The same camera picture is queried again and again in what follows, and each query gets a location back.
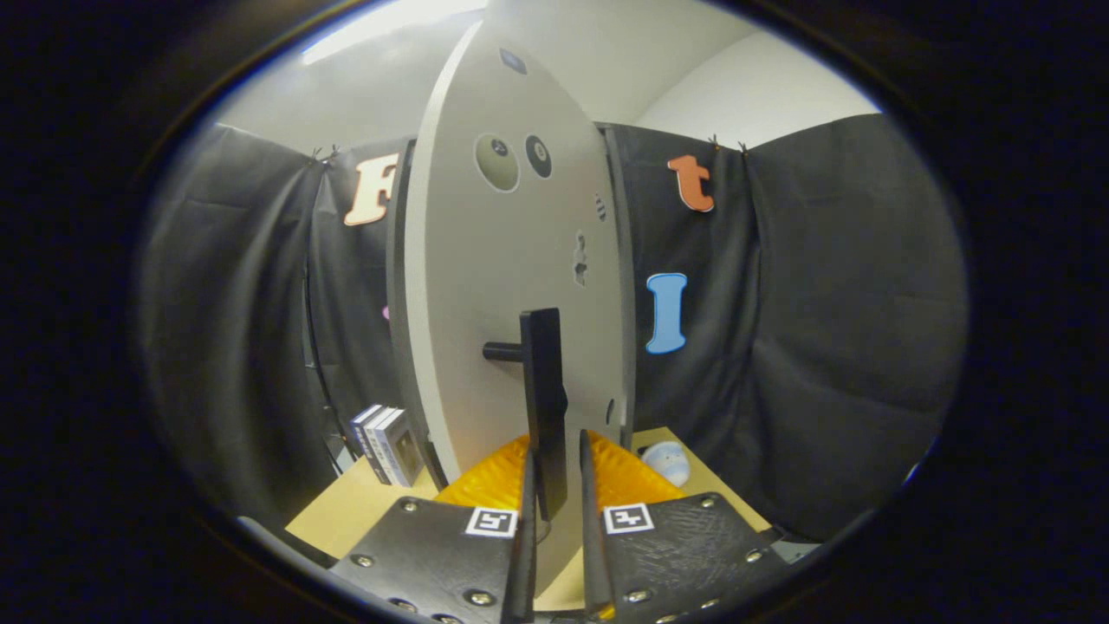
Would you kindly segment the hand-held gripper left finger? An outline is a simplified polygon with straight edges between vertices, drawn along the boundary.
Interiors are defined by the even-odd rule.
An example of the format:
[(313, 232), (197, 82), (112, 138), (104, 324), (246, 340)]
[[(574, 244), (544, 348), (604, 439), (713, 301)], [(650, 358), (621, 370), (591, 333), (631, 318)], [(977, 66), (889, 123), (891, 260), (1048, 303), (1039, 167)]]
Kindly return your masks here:
[(330, 567), (349, 596), (404, 623), (535, 617), (537, 502), (527, 436), (452, 485), (455, 500), (400, 497)]

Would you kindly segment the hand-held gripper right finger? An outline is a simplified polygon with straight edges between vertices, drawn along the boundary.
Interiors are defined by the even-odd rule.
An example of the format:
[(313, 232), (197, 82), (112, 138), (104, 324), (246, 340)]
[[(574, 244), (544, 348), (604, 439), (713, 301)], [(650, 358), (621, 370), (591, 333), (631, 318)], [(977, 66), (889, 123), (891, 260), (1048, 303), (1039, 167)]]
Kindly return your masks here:
[(580, 434), (586, 610), (599, 623), (709, 623), (788, 577), (769, 530), (718, 492), (685, 495), (627, 449)]

